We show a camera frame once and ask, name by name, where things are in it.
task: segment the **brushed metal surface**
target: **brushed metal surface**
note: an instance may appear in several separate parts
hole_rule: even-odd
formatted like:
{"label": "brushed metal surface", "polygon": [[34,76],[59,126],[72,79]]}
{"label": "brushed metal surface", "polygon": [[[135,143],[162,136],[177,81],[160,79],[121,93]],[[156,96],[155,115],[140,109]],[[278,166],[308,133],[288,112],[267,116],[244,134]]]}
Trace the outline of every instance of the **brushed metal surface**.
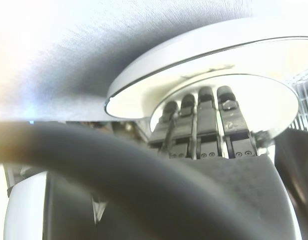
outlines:
{"label": "brushed metal surface", "polygon": [[114,119],[103,110],[110,84],[156,45],[226,20],[306,13],[308,1],[1,1],[0,121]]}

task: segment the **wire rack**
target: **wire rack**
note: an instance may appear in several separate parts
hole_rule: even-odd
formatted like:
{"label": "wire rack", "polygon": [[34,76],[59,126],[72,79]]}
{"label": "wire rack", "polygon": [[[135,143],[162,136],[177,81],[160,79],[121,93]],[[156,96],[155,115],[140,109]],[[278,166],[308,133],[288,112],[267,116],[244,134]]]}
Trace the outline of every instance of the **wire rack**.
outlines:
{"label": "wire rack", "polygon": [[287,84],[291,86],[299,96],[299,112],[289,128],[308,131],[308,70],[293,77]]}

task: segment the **metal grid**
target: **metal grid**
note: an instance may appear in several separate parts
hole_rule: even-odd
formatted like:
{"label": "metal grid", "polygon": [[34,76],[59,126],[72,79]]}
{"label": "metal grid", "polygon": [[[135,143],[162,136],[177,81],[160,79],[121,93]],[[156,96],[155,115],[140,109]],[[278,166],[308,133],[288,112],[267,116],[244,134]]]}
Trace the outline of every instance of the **metal grid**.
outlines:
{"label": "metal grid", "polygon": [[291,86],[299,96],[299,112],[289,128],[308,131],[308,70],[289,80]]}

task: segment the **black cable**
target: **black cable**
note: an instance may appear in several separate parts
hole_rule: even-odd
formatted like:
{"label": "black cable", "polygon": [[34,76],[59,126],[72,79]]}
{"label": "black cable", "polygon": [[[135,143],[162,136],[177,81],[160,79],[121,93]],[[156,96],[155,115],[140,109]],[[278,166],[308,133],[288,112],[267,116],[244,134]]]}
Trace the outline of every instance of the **black cable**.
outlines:
{"label": "black cable", "polygon": [[0,163],[52,169],[97,188],[164,240],[275,240],[210,178],[86,127],[0,127]]}

